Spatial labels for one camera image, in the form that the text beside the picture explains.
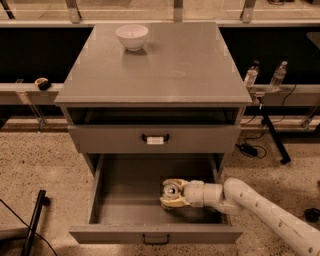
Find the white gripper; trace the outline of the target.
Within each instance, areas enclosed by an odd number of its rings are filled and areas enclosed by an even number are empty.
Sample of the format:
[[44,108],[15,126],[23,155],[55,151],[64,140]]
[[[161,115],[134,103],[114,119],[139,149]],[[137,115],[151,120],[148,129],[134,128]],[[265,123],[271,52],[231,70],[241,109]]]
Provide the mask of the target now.
[[161,197],[160,202],[163,208],[183,208],[186,206],[202,208],[204,206],[204,182],[203,181],[190,181],[186,184],[186,180],[183,179],[167,179],[163,182],[165,185],[175,185],[179,191],[182,192],[184,188],[183,197],[176,199]]

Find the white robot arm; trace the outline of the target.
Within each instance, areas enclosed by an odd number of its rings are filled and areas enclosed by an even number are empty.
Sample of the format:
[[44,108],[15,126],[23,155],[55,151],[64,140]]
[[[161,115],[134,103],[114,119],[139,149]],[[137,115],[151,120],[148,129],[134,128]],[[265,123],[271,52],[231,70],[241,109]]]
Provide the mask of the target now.
[[320,231],[272,203],[248,184],[228,178],[224,184],[167,179],[160,197],[164,208],[209,207],[228,215],[248,210],[299,256],[320,256]]

